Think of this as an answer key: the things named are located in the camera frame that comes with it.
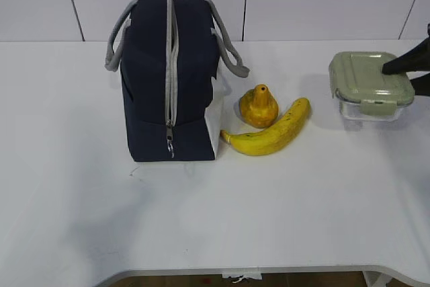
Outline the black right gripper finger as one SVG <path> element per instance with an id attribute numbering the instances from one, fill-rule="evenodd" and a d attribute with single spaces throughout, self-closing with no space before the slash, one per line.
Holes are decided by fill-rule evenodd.
<path id="1" fill-rule="evenodd" d="M 385 75 L 415 71 L 429 71 L 429 37 L 402 56 L 384 63 L 382 67 Z"/>
<path id="2" fill-rule="evenodd" d="M 417 96 L 430 96 L 430 77 L 417 77 L 411 79 L 411 85 Z"/>

